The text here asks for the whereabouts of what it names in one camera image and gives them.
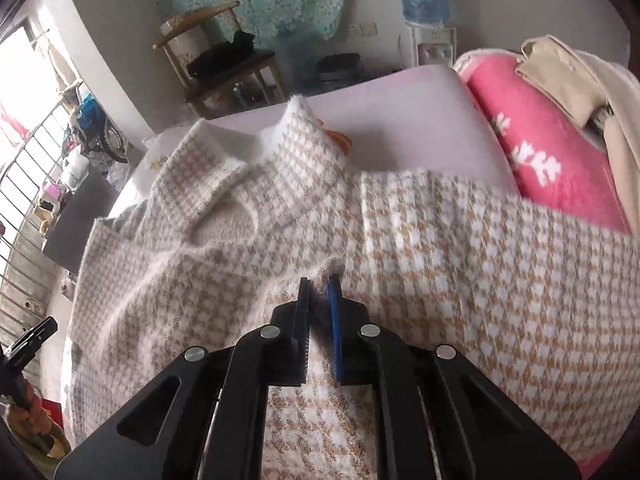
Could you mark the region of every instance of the pink pillow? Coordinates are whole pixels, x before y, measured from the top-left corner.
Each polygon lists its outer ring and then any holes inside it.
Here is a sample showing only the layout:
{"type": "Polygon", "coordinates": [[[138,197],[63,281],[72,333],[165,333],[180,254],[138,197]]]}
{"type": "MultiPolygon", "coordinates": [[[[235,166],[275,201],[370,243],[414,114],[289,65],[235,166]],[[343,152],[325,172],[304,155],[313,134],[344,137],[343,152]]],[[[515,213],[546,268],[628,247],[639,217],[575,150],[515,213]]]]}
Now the pink pillow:
{"type": "Polygon", "coordinates": [[[532,202],[630,234],[606,153],[516,73],[509,54],[485,54],[462,73],[532,202]]]}

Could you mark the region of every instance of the beige jacket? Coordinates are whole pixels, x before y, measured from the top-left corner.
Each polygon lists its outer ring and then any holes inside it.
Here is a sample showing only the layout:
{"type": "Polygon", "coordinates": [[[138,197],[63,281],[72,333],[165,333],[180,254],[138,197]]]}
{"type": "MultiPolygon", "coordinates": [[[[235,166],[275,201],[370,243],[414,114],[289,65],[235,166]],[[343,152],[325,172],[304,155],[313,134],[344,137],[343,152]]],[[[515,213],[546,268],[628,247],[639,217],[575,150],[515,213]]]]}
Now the beige jacket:
{"type": "Polygon", "coordinates": [[[553,36],[527,40],[516,71],[583,129],[608,104],[604,141],[614,184],[635,236],[640,235],[640,83],[626,69],[573,50],[553,36]]]}

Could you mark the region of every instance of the metal screw head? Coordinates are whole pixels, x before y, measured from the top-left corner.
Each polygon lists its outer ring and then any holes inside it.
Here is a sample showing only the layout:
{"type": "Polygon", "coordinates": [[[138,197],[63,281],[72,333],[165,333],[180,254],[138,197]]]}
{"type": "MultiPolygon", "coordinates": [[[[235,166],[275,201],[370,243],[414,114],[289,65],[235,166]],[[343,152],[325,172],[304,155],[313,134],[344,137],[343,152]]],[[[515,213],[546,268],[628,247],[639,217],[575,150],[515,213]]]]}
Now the metal screw head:
{"type": "Polygon", "coordinates": [[[194,363],[196,361],[200,361],[204,355],[205,353],[202,348],[199,346],[192,346],[191,348],[186,349],[184,358],[187,359],[188,362],[194,363]]]}
{"type": "Polygon", "coordinates": [[[260,336],[265,339],[274,339],[280,335],[280,329],[275,325],[263,326],[260,330],[260,336]]]}
{"type": "Polygon", "coordinates": [[[360,333],[364,337],[378,337],[380,335],[380,327],[373,323],[367,323],[360,327],[360,333]]]}
{"type": "Polygon", "coordinates": [[[453,346],[440,345],[436,348],[436,355],[440,359],[446,359],[448,361],[456,356],[456,349],[453,348],[453,346]]]}

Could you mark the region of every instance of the wall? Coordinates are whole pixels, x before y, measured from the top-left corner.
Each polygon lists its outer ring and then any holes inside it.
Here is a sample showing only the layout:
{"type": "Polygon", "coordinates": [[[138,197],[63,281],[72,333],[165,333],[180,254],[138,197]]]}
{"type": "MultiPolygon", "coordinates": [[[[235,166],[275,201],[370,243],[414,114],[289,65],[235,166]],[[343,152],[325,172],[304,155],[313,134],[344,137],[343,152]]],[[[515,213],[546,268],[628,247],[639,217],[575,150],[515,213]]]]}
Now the wall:
{"type": "Polygon", "coordinates": [[[137,147],[193,117],[165,54],[152,49],[160,27],[155,0],[28,0],[24,14],[52,28],[52,41],[60,38],[61,52],[137,147]]]}
{"type": "MultiPolygon", "coordinates": [[[[519,50],[523,40],[553,34],[603,59],[628,63],[628,31],[608,0],[450,0],[458,52],[481,46],[519,50]]],[[[347,0],[334,52],[359,52],[374,71],[410,62],[409,33],[400,0],[347,0]],[[348,35],[350,23],[376,22],[378,35],[348,35]]]]}
{"type": "Polygon", "coordinates": [[[152,49],[161,37],[156,0],[73,2],[105,63],[149,127],[159,133],[177,123],[188,108],[166,55],[152,49]]]}

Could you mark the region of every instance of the light switch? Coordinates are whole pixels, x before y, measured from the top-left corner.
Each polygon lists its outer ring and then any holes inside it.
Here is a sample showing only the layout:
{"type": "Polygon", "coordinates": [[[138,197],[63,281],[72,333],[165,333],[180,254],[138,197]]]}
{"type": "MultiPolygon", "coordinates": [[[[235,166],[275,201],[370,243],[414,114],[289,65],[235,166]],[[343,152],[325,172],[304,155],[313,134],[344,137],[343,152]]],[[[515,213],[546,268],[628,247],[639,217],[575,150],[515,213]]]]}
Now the light switch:
{"type": "Polygon", "coordinates": [[[376,22],[362,22],[360,24],[360,30],[363,36],[376,36],[378,34],[376,22]]]}

